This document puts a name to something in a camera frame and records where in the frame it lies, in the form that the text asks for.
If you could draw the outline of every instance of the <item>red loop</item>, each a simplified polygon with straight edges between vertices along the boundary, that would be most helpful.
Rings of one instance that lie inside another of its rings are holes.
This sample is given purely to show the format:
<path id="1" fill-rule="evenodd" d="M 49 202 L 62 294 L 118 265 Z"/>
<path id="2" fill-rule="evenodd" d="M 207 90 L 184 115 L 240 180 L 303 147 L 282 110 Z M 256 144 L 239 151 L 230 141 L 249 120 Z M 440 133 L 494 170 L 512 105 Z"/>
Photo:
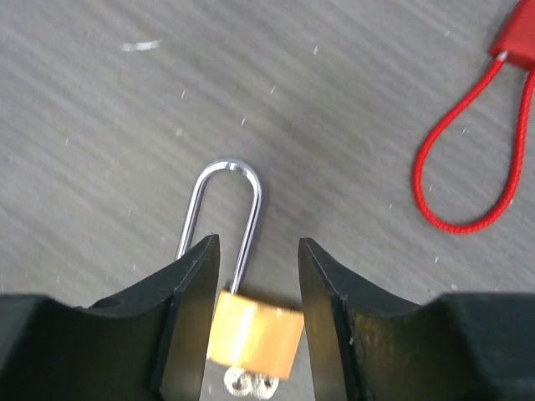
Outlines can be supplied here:
<path id="1" fill-rule="evenodd" d="M 511 204 L 515 192 L 520 182 L 520 175 L 522 173 L 522 163 L 526 153 L 526 138 L 527 138 L 527 124 L 529 120 L 529 111 L 531 107 L 533 93 L 535 92 L 535 70 L 531 71 L 527 76 L 526 85 L 522 92 L 522 99 L 520 102 L 520 110 L 518 111 L 517 134 L 515 137 L 514 149 L 512 152 L 511 169 L 507 177 L 507 183 L 502 195 L 497 203 L 490 209 L 490 211 L 473 222 L 467 224 L 452 224 L 442 220 L 437 216 L 425 201 L 424 191 L 422 188 L 422 176 L 424 172 L 424 163 L 432 146 L 435 144 L 442 132 L 462 113 L 479 94 L 489 85 L 489 83 L 496 77 L 502 68 L 505 61 L 500 59 L 494 60 L 487 73 L 481 80 L 471 89 L 468 94 L 453 108 L 446 116 L 439 121 L 434 129 L 427 135 L 422 143 L 420 150 L 415 158 L 415 164 L 412 175 L 412 189 L 415 195 L 415 201 L 420 209 L 422 215 L 433 226 L 439 230 L 450 232 L 452 234 L 467 235 L 476 231 L 489 227 L 496 221 L 502 213 Z"/>

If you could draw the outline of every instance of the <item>small brass padlock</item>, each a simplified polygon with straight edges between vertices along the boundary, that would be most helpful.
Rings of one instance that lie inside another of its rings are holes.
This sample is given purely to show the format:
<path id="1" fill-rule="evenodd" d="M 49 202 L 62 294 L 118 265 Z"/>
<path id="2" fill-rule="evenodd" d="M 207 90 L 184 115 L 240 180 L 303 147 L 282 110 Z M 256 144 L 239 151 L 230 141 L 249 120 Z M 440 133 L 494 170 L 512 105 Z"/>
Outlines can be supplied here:
<path id="1" fill-rule="evenodd" d="M 191 245 L 207 182 L 222 170 L 238 171 L 247 177 L 253 190 L 252 207 L 230 290 L 222 291 L 217 302 L 206 357 L 225 366 L 288 379 L 303 331 L 303 313 L 237 295 L 262 204 L 262 186 L 250 165 L 223 159 L 210 163 L 202 171 L 191 193 L 176 258 L 184 255 Z"/>

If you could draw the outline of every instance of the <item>red plastic tab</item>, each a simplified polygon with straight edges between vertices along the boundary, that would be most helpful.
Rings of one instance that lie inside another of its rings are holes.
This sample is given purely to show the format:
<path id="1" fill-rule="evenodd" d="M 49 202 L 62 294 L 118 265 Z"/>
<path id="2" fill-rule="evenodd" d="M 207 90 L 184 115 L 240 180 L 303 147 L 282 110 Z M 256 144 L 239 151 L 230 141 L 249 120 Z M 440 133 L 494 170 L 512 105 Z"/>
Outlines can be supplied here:
<path id="1" fill-rule="evenodd" d="M 535 0 L 521 0 L 497 36 L 489 53 L 508 52 L 507 62 L 535 69 Z"/>

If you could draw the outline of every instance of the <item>scratch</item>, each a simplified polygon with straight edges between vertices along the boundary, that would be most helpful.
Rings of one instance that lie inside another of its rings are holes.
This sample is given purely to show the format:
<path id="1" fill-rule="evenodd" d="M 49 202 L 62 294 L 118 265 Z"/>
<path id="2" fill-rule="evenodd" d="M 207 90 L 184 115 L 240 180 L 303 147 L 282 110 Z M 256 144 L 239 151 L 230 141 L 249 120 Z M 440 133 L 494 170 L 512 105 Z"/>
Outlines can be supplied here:
<path id="1" fill-rule="evenodd" d="M 152 40 L 150 42 L 125 43 L 121 46 L 123 52 L 144 52 L 152 48 L 159 48 L 161 40 Z"/>

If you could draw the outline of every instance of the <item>silver shackle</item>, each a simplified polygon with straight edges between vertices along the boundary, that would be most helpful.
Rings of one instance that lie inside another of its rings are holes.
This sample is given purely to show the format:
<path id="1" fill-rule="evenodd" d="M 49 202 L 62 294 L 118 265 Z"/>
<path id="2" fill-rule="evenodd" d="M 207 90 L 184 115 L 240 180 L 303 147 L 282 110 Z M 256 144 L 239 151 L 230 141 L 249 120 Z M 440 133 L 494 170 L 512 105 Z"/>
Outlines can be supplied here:
<path id="1" fill-rule="evenodd" d="M 235 294 L 243 280 L 243 275 L 247 269 L 247 258 L 251 249 L 252 236 L 254 235 L 257 226 L 258 216 L 260 214 L 260 206 L 262 205 L 262 185 L 255 170 L 246 162 L 238 159 L 219 159 L 211 162 L 199 175 L 193 191 L 191 193 L 190 204 L 187 207 L 186 219 L 182 227 L 181 240 L 176 250 L 176 260 L 181 258 L 190 248 L 191 239 L 197 223 L 197 217 L 201 209 L 202 197 L 206 184 L 210 178 L 219 171 L 230 170 L 237 171 L 245 175 L 252 185 L 252 205 L 249 212 L 247 225 L 245 226 L 245 233 L 243 234 L 242 246 L 237 256 L 236 268 L 232 276 L 232 283 L 230 293 Z"/>

